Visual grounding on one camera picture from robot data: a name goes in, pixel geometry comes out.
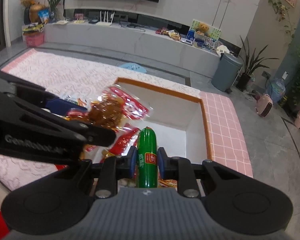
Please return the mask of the red foil snack bag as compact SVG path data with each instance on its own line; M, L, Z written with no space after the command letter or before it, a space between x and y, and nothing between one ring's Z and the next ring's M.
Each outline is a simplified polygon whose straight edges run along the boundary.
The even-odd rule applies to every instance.
M120 155L126 156L131 146L136 146L140 129L126 123L116 133L117 138L108 147L85 145L80 159L90 159L93 163L102 163L106 158Z

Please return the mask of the red chicken snack packet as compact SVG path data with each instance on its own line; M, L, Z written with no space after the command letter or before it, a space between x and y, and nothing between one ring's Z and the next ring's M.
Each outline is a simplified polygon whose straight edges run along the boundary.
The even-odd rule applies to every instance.
M119 85L105 88L87 104L87 117L95 126L120 129L129 121L140 121L150 116L153 108Z

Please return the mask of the green sausage stick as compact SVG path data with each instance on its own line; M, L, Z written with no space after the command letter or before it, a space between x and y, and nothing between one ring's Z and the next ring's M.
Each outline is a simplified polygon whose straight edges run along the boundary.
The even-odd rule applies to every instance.
M136 186L158 187L157 138L150 127L142 129L137 141Z

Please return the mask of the orange stick snack bag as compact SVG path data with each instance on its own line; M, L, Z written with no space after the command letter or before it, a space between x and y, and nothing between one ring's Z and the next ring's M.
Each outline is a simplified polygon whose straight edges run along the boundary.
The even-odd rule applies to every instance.
M177 188L177 181L173 179L162 179L160 173L158 173L158 187L159 188L167 188L167 187L173 187Z

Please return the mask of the clear white balls packet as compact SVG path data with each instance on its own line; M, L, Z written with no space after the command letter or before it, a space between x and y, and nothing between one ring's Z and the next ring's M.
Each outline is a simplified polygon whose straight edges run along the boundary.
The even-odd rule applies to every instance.
M118 180L118 185L120 187L131 187L131 188L136 187L135 179L127 179L127 178Z

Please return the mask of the pink lace tablecloth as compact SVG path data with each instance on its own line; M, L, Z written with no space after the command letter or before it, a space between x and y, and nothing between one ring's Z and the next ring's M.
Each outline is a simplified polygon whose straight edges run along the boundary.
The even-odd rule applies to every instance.
M242 129L229 98L104 63L31 49L3 72L43 86L70 104L63 114L112 128L108 147L87 145L82 157L95 163L126 155L142 129L153 129L170 157L199 164L210 158L247 176L252 167Z

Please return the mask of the pink storage basket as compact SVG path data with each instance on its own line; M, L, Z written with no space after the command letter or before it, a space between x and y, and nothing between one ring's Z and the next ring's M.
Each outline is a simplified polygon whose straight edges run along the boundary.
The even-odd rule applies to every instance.
M33 35L26 35L25 42L28 47L37 47L44 43L44 33L35 33Z

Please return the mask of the blue plastic stool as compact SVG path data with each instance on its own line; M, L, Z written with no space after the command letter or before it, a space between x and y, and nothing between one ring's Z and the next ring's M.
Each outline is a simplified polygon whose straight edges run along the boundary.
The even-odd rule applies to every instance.
M132 71L135 71L138 73L143 73L143 74L147 73L147 70L143 66L141 66L137 63L133 63L133 62L127 62L127 63L121 64L121 65L119 65L119 67L123 68L123 69L127 69L127 70L132 70Z

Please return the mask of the orange cardboard box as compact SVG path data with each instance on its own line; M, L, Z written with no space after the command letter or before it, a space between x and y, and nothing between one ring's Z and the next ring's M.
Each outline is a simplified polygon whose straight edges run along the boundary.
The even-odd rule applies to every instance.
M116 84L153 108L150 116L128 123L139 128L150 127L157 138L157 149L163 147L169 157L183 157L193 164L211 158L203 101L182 92L143 82L118 80Z

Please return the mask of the gold vase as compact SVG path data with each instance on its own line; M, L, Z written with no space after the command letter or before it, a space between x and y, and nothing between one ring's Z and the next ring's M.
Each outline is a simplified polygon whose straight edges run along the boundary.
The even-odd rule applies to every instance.
M30 6L30 9L29 9L29 18L30 18L30 21L31 23L41 23L41 19L38 15L38 12L45 9L46 6L43 5L43 4L33 4Z

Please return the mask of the white wifi router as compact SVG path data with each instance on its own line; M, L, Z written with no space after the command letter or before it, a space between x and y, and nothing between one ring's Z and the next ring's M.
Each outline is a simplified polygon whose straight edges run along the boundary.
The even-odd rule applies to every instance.
M101 26L111 26L113 23L113 19L115 16L115 11L109 12L107 11L100 11L100 18L96 25L101 25Z

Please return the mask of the left potted green plant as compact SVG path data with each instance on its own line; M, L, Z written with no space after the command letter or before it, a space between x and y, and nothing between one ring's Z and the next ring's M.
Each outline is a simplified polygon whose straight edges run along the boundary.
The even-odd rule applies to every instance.
M63 0L46 0L49 5L50 22L54 23L57 21L57 5Z

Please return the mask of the blue water jug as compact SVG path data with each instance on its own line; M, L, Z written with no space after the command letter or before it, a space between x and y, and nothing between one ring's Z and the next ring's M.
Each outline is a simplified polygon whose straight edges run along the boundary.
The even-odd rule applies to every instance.
M270 80L267 84L266 93L273 103L278 103L286 93L284 80L282 78Z

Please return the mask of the grey tv console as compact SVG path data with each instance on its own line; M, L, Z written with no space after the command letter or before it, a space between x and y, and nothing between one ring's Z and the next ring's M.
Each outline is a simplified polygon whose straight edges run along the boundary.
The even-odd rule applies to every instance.
M160 61L192 72L213 77L219 56L167 36L145 29L109 27L89 23L47 24L45 41L102 48L150 60Z

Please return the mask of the grey trash bin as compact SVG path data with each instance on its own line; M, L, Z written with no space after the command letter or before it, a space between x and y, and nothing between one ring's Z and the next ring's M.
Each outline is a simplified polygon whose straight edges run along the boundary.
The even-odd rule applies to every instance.
M229 90L243 67L243 61L229 53L223 53L217 70L212 78L212 85L222 92Z

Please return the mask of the potted snake plant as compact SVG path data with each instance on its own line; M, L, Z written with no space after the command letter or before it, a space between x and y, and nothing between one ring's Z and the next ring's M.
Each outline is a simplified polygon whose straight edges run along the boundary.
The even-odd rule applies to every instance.
M249 40L243 41L243 38L240 37L242 42L243 56L239 57L243 61L243 73L241 74L236 87L240 91L244 91L247 88L249 81L251 80L251 75L258 68L269 68L264 64L264 61L269 60L278 60L278 57L264 57L262 53L267 49L268 45L264 46L259 52L256 52L256 48L253 51L250 51Z

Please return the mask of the brown teddy bear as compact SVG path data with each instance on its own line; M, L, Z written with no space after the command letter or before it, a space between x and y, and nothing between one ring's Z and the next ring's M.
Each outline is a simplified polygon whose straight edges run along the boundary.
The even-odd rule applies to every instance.
M200 35L209 36L209 26L205 23L198 23L198 26L196 27L196 33Z

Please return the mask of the hanging vine plant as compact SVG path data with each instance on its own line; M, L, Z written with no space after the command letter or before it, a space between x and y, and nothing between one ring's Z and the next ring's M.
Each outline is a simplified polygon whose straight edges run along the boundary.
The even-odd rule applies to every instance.
M282 22L284 33L289 37L288 46L290 47L295 37L295 23L291 21L289 10L290 7L283 4L281 0L268 0L274 13L278 15L277 21Z

